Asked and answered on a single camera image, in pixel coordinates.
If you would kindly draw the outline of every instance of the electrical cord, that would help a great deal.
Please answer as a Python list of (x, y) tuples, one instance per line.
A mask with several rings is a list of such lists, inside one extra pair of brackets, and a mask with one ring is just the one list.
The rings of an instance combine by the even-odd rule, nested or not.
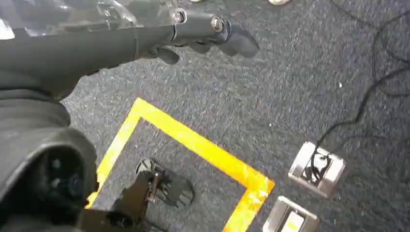
[[(377, 65), (377, 61), (376, 61), (376, 43), (379, 39), (379, 37), (381, 36), (381, 34), (385, 31), (385, 29), (387, 28), (387, 26), (391, 25), (394, 22), (397, 22), (398, 20), (402, 19), (405, 16), (410, 15), (410, 11), (406, 11), (403, 12), (395, 17), (393, 17), (390, 20), (387, 20), (386, 22), (382, 23), (380, 26), (375, 26), (373, 23), (367, 22), (353, 14), (351, 14), (350, 12), (348, 12), (346, 9), (344, 9), (342, 6), (340, 6), (339, 4), (335, 3), (334, 0), (329, 0), (330, 4), (333, 5), (338, 11), (344, 13), (345, 15), (347, 15), (348, 17), (350, 17), (351, 19), (365, 25), (368, 26), (372, 29), (376, 29), (376, 35), (374, 37), (373, 43), (372, 43), (372, 77), (373, 77), (373, 84), (367, 89), (367, 91), (365, 92), (362, 101), (359, 104), (359, 108), (357, 110), (357, 114), (355, 116), (354, 119), (351, 120), (344, 120), (341, 122), (337, 122), (335, 124), (333, 124), (331, 127), (329, 127), (325, 133), (320, 137), (320, 139), (318, 140), (318, 142), (316, 143), (314, 152), (312, 154), (312, 157), (310, 159), (310, 168), (312, 171), (312, 174), (318, 179), (321, 180), (323, 178), (322, 173), (315, 167), (314, 165), (314, 159), (315, 159), (315, 155), (318, 154), (318, 148), (320, 147), (320, 145), (324, 142), (325, 138), (332, 133), (334, 130), (336, 130), (339, 127), (343, 127), (343, 126), (349, 126), (349, 125), (355, 125), (357, 123), (359, 123), (359, 121), (362, 119), (364, 112), (365, 112), (365, 108), (367, 103), (369, 102), (370, 96), (373, 92), (375, 92), (378, 88), (388, 97), (391, 98), (399, 98), (399, 97), (408, 97), (410, 96), (410, 93), (391, 93), (386, 91), (384, 88), (382, 88), (382, 85), (385, 84), (388, 80), (392, 80), (394, 78), (396, 78), (398, 75), (406, 72), (406, 71), (410, 71), (410, 60), (402, 58), (398, 55), (396, 55), (394, 52), (390, 51), (387, 48), (387, 42), (383, 39), (381, 39), (381, 44), (383, 46), (384, 51), (386, 51), (386, 53), (392, 57), (393, 59), (403, 62), (406, 64), (406, 67), (404, 68), (400, 68), (397, 69), (395, 71), (390, 72), (389, 74), (383, 76), (380, 79), (377, 79), (377, 74), (376, 74), (376, 65)], [(321, 159), (325, 159), (326, 157), (328, 157), (329, 154), (327, 154), (324, 157), (321, 157)]]

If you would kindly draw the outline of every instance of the gray carpet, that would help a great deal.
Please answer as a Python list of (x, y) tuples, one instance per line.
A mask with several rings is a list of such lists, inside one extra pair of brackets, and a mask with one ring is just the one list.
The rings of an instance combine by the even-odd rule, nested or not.
[[(337, 0), (376, 25), (410, 10), (408, 0)], [(410, 102), (376, 91), (356, 126), (332, 133), (323, 146), (347, 161), (334, 195), (324, 200), (294, 184), (287, 172), (304, 141), (316, 141), (335, 121), (353, 117), (371, 85), (376, 32), (338, 12), (327, 0), (181, 1), (250, 29), (260, 43), (254, 59), (217, 49), (198, 55), (178, 49), (181, 61), (139, 60), (83, 78), (64, 101), (73, 126), (95, 144), (100, 162), (133, 101), (141, 97), (275, 180), (249, 231), (261, 231), (279, 195), (321, 218), (322, 232), (410, 231)], [(383, 34), (389, 49), (408, 57), (410, 17)], [(377, 44), (379, 77), (401, 64)], [(410, 90), (408, 74), (386, 91)], [(146, 122), (139, 123), (96, 201), (108, 208), (132, 183), (144, 157), (186, 176), (197, 192), (188, 211), (152, 205), (148, 218), (170, 232), (218, 232), (244, 188)]]

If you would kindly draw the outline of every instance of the floor marking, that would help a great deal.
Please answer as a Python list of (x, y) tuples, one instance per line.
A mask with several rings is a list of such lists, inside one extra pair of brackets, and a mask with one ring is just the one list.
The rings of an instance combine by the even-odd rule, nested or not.
[(121, 154), (122, 149), (132, 135), (132, 132), (134, 132), (139, 119), (140, 116), (138, 115), (138, 108), (137, 105), (134, 104), (130, 112), (128, 113), (127, 118), (119, 129), (117, 135), (115, 136), (113, 142), (105, 153), (100, 165), (98, 166), (97, 180), (100, 183), (100, 186), (97, 192), (92, 193), (88, 197), (89, 204), (86, 206), (86, 208), (90, 208), (97, 198), (98, 193), (103, 187), (105, 180), (111, 172), (111, 169), (113, 169), (113, 166), (117, 158)]
[[(129, 116), (120, 129), (122, 135), (120, 136), (120, 132), (118, 133), (104, 156), (103, 162), (98, 167), (99, 180), (106, 180), (125, 143), (136, 127), (139, 118), (143, 118), (156, 126), (247, 188), (223, 229), (223, 232), (245, 232), (275, 183), (208, 139), (140, 98), (135, 101)], [(91, 198), (92, 201), (89, 198), (90, 205), (94, 202), (97, 194)]]

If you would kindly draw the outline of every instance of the metal bolt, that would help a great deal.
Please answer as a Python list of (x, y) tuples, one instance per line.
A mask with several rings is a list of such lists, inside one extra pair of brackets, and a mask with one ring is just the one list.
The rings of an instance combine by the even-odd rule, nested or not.
[(216, 32), (221, 32), (222, 29), (223, 29), (222, 20), (221, 20), (219, 17), (217, 17), (217, 16), (212, 17), (212, 19), (211, 19), (211, 26), (212, 26), (212, 29), (213, 29), (214, 31), (216, 31)]
[(175, 23), (183, 23), (185, 21), (185, 18), (181, 12), (176, 12), (172, 15), (172, 20)]

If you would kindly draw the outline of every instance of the robotic hand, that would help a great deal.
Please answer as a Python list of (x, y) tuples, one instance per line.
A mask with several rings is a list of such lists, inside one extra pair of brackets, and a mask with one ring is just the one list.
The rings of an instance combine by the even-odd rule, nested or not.
[[(178, 9), (173, 19), (176, 21), (175, 34), (170, 45), (189, 46), (200, 54), (208, 52), (211, 46), (217, 46), (231, 57), (240, 54), (252, 58), (259, 51), (258, 43), (248, 31), (214, 14)], [(175, 52), (164, 47), (154, 47), (143, 57), (160, 58), (168, 64), (179, 60)]]

